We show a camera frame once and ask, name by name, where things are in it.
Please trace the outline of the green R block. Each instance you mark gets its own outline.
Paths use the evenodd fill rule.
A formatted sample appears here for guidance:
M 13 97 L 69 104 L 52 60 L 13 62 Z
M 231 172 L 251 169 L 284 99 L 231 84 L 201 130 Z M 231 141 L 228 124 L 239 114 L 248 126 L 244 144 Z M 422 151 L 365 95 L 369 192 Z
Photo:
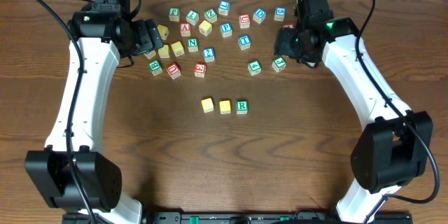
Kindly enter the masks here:
M 246 100 L 237 101 L 236 106 L 237 106 L 237 114 L 239 115 L 247 114 L 249 111 L 248 102 Z

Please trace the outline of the yellow C block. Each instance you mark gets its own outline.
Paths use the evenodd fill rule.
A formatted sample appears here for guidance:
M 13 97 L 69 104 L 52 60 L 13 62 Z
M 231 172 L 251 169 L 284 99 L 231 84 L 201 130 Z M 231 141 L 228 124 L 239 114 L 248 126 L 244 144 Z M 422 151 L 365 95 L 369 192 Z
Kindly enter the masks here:
M 211 112 L 214 110 L 214 102 L 212 98 L 206 98 L 201 101 L 203 111 L 205 113 Z

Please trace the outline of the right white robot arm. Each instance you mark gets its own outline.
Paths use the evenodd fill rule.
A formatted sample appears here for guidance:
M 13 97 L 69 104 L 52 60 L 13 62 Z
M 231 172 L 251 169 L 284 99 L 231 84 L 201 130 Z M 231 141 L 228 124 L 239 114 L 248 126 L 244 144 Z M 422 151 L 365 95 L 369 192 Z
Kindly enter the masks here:
M 361 30 L 351 18 L 336 18 L 328 0 L 295 0 L 294 28 L 279 30 L 276 56 L 314 69 L 323 64 L 337 78 L 362 128 L 350 157 L 354 180 L 335 206 L 343 223 L 373 223 L 375 214 L 397 191 L 421 176 L 428 162 L 433 122 L 414 112 L 391 89 L 371 60 Z

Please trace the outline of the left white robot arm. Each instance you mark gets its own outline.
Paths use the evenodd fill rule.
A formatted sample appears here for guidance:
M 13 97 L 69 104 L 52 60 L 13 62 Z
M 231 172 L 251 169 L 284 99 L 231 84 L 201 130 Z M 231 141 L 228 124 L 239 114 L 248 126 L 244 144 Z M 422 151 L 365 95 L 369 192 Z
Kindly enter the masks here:
M 65 223 L 145 223 L 143 204 L 125 194 L 120 168 L 103 155 L 109 88 L 122 58 L 163 46 L 154 20 L 137 18 L 130 0 L 87 0 L 62 23 L 69 71 L 56 122 L 43 150 L 24 168 L 45 203 L 63 209 Z

